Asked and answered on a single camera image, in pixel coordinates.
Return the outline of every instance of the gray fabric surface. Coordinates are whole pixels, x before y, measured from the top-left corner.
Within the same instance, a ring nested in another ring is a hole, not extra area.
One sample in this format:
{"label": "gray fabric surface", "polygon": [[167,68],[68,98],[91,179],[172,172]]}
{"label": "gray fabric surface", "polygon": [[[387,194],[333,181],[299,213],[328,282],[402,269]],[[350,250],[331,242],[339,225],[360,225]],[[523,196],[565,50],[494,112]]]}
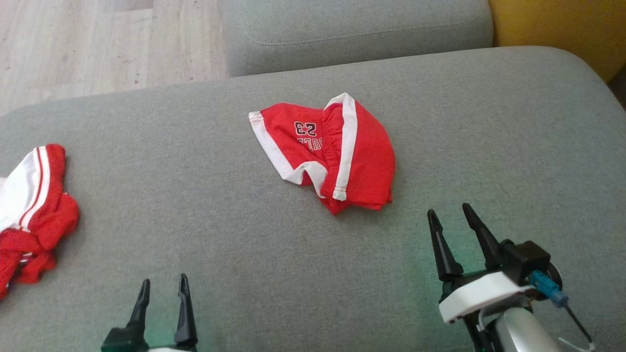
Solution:
{"label": "gray fabric surface", "polygon": [[[247,121],[349,92],[387,128],[398,172],[382,212],[330,215],[280,179]],[[495,48],[234,78],[30,106],[0,118],[0,173],[68,150],[83,216],[58,267],[0,304],[0,350],[98,351],[152,279],[146,336],[172,340],[190,278],[199,351],[470,351],[438,313],[426,212],[457,260],[484,260],[469,202],[499,239],[553,256],[602,351],[626,347],[626,113],[581,60]],[[563,311],[535,311],[583,344]]]}
{"label": "gray fabric surface", "polygon": [[487,0],[226,0],[232,76],[491,46]]}

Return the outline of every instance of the red fabric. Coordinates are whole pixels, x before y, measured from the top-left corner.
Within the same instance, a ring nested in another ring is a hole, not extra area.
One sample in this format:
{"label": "red fabric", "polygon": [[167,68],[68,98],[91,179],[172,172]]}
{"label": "red fabric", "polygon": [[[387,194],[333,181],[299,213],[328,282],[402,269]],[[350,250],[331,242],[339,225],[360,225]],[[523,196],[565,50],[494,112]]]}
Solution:
{"label": "red fabric", "polygon": [[45,197],[45,202],[26,227],[6,229],[0,233],[0,299],[6,295],[7,285],[12,279],[34,284],[39,282],[43,271],[54,269],[56,259],[52,250],[61,238],[74,231],[78,223],[78,205],[63,192],[65,149],[50,144],[45,146],[45,150],[50,183],[48,193],[37,196]]}
{"label": "red fabric", "polygon": [[[340,95],[332,101],[346,96],[345,100],[331,103],[325,109],[279,103],[260,111],[262,123],[290,166],[297,170],[307,162],[317,162],[326,170],[326,176],[319,187],[322,204],[334,215],[350,205],[372,210],[380,210],[391,202],[391,186],[396,171],[396,162],[391,141],[383,125],[376,120],[358,101],[356,107],[356,142],[354,143],[352,163],[347,186],[340,187],[337,176],[341,164],[343,145],[344,104],[352,100],[347,95]],[[250,113],[250,122],[260,119]],[[260,135],[254,126],[259,142],[267,155],[276,165],[275,154],[268,149],[267,136]],[[303,180],[288,179],[300,185],[310,185],[311,178],[305,172]],[[345,200],[335,198],[335,190],[344,190]]]}

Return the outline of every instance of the black cable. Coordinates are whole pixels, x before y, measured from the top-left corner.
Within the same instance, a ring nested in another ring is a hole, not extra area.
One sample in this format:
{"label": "black cable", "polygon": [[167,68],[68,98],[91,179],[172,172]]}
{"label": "black cable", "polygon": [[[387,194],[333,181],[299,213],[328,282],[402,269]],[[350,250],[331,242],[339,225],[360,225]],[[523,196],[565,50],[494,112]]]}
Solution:
{"label": "black cable", "polygon": [[567,311],[567,314],[569,314],[570,317],[572,317],[572,320],[574,320],[574,323],[576,323],[576,326],[578,326],[580,331],[585,335],[585,337],[587,338],[587,341],[589,343],[593,343],[593,340],[591,339],[591,335],[589,335],[587,330],[585,330],[585,328],[583,328],[583,324],[580,324],[580,322],[578,321],[578,318],[576,318],[576,316],[574,315],[574,312],[572,312],[572,309],[569,307],[567,302],[563,303],[563,307],[565,307],[565,310]]}

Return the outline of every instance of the blue connector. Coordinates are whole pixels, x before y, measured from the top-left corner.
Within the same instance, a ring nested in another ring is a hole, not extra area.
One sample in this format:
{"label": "blue connector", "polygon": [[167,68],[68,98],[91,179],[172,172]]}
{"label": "blue connector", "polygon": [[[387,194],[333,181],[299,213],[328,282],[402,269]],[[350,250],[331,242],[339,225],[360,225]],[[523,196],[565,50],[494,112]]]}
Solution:
{"label": "blue connector", "polygon": [[548,276],[539,270],[535,270],[530,274],[529,283],[539,292],[550,298],[552,303],[561,308],[570,299],[558,285]]}

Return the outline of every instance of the gray ottoman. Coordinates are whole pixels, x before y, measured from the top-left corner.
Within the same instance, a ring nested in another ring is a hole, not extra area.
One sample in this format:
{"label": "gray ottoman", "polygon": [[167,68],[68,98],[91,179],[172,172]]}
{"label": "gray ottoman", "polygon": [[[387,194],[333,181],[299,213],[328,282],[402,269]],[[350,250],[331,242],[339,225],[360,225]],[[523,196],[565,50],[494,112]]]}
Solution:
{"label": "gray ottoman", "polygon": [[[331,216],[312,189],[280,179],[247,119],[343,91],[396,151],[381,212]],[[67,148],[83,215],[58,267],[0,304],[1,351],[98,351],[146,277],[146,338],[171,343],[181,272],[201,352],[471,351],[464,326],[439,315],[426,219],[436,209],[457,260],[479,269],[463,202],[499,239],[550,252],[600,350],[626,347],[626,113],[564,51],[478,49],[56,101],[0,126],[0,173],[37,145]],[[564,311],[535,312],[553,337],[583,344]]]}
{"label": "gray ottoman", "polygon": [[487,0],[225,0],[231,76],[487,48]]}

